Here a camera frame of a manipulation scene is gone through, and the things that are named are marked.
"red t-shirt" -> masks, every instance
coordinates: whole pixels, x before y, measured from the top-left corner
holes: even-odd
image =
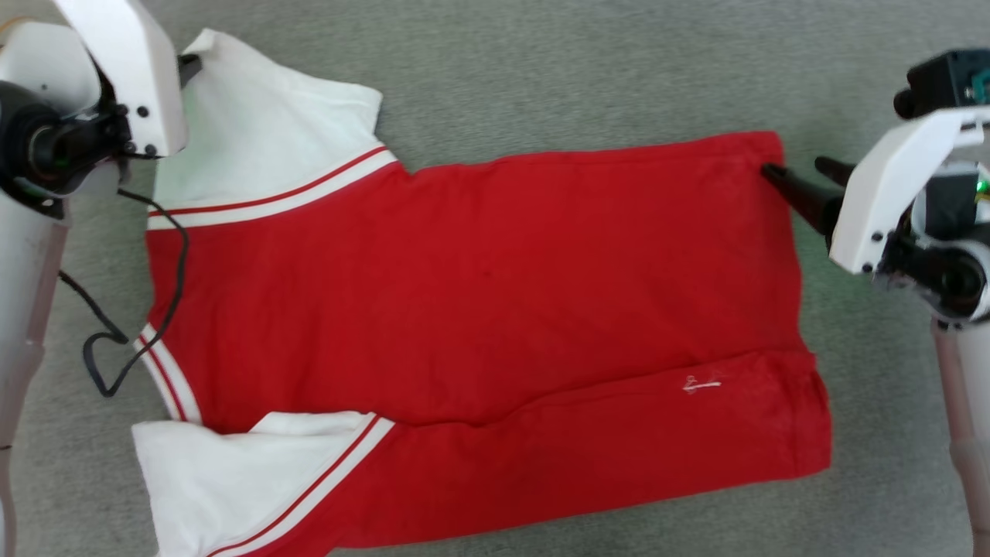
[[[146,362],[205,428],[136,428],[162,557],[322,556],[828,466],[789,212],[759,175],[774,134],[410,174],[377,92],[212,32],[192,51],[191,141],[155,189],[188,230],[185,293]],[[153,212],[139,346],[180,245]],[[272,412],[293,425],[255,428]],[[326,443],[293,459],[313,466],[267,463],[293,436]],[[163,495],[219,477],[241,479]]]

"white logo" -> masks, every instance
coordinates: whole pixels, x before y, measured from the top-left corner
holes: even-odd
[[[694,394],[697,389],[703,389],[705,387],[721,387],[721,381],[709,381],[707,383],[698,383],[698,380],[694,379],[694,376],[687,376],[687,383],[684,384],[684,391],[688,394]]]

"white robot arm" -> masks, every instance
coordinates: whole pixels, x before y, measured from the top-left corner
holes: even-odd
[[[990,173],[957,161],[990,127],[990,51],[938,56],[908,73],[895,97],[908,123],[856,166],[818,158],[843,186],[786,168],[764,175],[818,232],[846,271],[909,287],[932,309],[950,454],[962,479],[974,555],[990,557]]]
[[[178,153],[180,87],[199,68],[135,0],[55,4],[72,28],[23,23],[0,50],[0,557],[14,555],[10,454],[45,351],[67,198],[116,192],[129,159]]]

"floor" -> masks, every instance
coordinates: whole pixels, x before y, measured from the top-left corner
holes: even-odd
[[[275,60],[385,94],[379,136],[409,167],[546,150],[666,143],[733,130],[782,136],[790,163],[857,160],[897,120],[913,63],[986,32],[984,0],[147,0],[180,48],[203,27]],[[0,21],[53,20],[4,0]],[[153,167],[133,188],[150,190]],[[717,184],[731,187],[731,184]],[[713,195],[718,189],[713,188]],[[79,198],[63,268],[127,331],[150,303],[144,210]],[[816,477],[419,546],[335,555],[955,556],[965,506],[948,459],[941,386],[920,302],[829,262],[797,224],[802,327],[835,417]],[[20,555],[150,556],[132,423],[165,416],[136,370],[114,399],[90,384],[97,323],[61,288],[49,354],[15,445]],[[103,364],[129,355],[106,348]]]

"wire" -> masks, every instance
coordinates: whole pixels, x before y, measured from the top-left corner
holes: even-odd
[[[179,252],[179,261],[175,266],[175,292],[172,294],[172,300],[168,304],[168,309],[165,311],[165,316],[161,320],[161,326],[158,327],[158,332],[156,332],[154,336],[148,340],[148,343],[145,344],[137,354],[128,360],[127,364],[124,365],[124,368],[117,375],[117,378],[114,380],[113,384],[108,388],[106,382],[103,380],[103,374],[100,373],[99,367],[96,365],[96,358],[93,356],[93,345],[102,339],[113,341],[116,344],[126,345],[131,342],[131,339],[129,339],[127,335],[125,335],[124,332],[121,331],[120,328],[115,325],[114,322],[106,316],[106,314],[103,313],[103,310],[100,309],[100,305],[95,299],[93,299],[93,296],[89,295],[89,292],[87,292],[85,288],[79,285],[79,283],[70,277],[66,272],[58,272],[58,278],[61,279],[61,281],[64,282],[69,288],[72,288],[75,293],[79,294],[79,297],[86,302],[86,305],[89,306],[89,309],[93,312],[100,323],[107,328],[107,331],[99,332],[90,336],[86,339],[86,342],[82,344],[82,361],[86,365],[86,371],[89,372],[89,377],[93,380],[93,383],[96,384],[96,388],[100,391],[100,394],[106,398],[110,398],[114,394],[117,394],[117,390],[124,382],[124,379],[127,377],[128,372],[134,364],[136,364],[138,360],[140,360],[141,357],[151,349],[152,346],[160,341],[161,337],[165,334],[165,331],[168,330],[168,325],[171,324],[172,317],[175,316],[175,310],[178,309],[179,302],[182,300],[182,287],[185,283],[186,256],[189,253],[189,234],[186,232],[185,228],[182,228],[182,225],[176,222],[171,213],[162,208],[161,205],[155,201],[148,199],[143,195],[138,195],[126,189],[118,189],[117,193],[118,195],[127,197],[128,199],[133,199],[145,205],[150,205],[161,212],[162,216],[164,216],[168,222],[175,227],[175,230],[178,231],[179,235],[182,236],[182,250]]]

